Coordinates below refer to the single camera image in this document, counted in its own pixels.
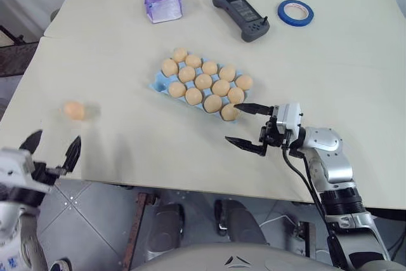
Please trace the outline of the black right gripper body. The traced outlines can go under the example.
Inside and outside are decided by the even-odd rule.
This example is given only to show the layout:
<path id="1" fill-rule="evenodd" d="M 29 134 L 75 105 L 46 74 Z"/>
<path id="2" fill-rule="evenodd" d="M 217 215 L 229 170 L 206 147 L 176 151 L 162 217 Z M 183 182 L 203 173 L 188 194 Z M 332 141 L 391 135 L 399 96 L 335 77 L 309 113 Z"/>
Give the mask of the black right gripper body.
<path id="1" fill-rule="evenodd" d="M 263 107 L 259 113 L 270 117 L 261 128 L 259 136 L 259 142 L 263 144 L 263 148 L 266 149 L 268 146 L 283 147 L 285 133 L 280 132 L 277 128 L 278 106 Z"/>

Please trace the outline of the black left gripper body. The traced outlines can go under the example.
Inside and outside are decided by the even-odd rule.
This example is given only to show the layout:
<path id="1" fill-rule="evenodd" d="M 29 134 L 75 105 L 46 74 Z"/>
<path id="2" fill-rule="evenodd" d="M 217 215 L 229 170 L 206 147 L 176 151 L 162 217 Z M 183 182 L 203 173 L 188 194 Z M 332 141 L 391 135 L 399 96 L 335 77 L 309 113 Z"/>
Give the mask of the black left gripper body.
<path id="1" fill-rule="evenodd" d="M 45 162 L 34 161 L 34 171 L 31 173 L 31 177 L 39 183 L 38 192 L 49 193 L 57 179 L 62 175 L 64 175 L 62 167 L 49 168 Z"/>

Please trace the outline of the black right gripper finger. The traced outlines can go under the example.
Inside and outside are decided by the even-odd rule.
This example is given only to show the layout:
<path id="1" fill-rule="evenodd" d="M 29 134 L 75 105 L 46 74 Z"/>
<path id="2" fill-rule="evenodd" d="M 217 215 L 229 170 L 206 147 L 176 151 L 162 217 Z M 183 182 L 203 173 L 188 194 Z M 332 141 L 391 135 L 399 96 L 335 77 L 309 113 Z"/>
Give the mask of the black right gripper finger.
<path id="1" fill-rule="evenodd" d="M 273 107 L 267 107 L 257 103 L 239 103 L 235 104 L 234 107 L 248 114 L 262 114 L 265 116 L 271 116 L 273 114 Z"/>
<path id="2" fill-rule="evenodd" d="M 260 156 L 265 156 L 266 154 L 266 147 L 264 145 L 255 145 L 251 141 L 231 136 L 226 136 L 225 139 L 242 150 L 252 152 Z"/>

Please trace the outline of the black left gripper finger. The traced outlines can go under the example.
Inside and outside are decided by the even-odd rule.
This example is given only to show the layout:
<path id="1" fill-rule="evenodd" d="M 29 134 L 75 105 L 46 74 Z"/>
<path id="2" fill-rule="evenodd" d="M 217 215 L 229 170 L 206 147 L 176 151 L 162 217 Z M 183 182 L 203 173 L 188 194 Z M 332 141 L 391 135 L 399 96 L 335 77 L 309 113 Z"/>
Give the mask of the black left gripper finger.
<path id="1" fill-rule="evenodd" d="M 56 168 L 58 175 L 66 175 L 73 172 L 81 155 L 81 137 L 77 136 L 68 147 L 65 154 L 65 162 L 62 166 Z"/>
<path id="2" fill-rule="evenodd" d="M 26 151 L 30 152 L 30 154 L 33 154 L 36 151 L 36 149 L 39 145 L 39 142 L 41 141 L 42 133 L 43 133 L 43 131 L 41 129 L 33 132 L 20 145 L 19 149 L 26 150 Z"/>

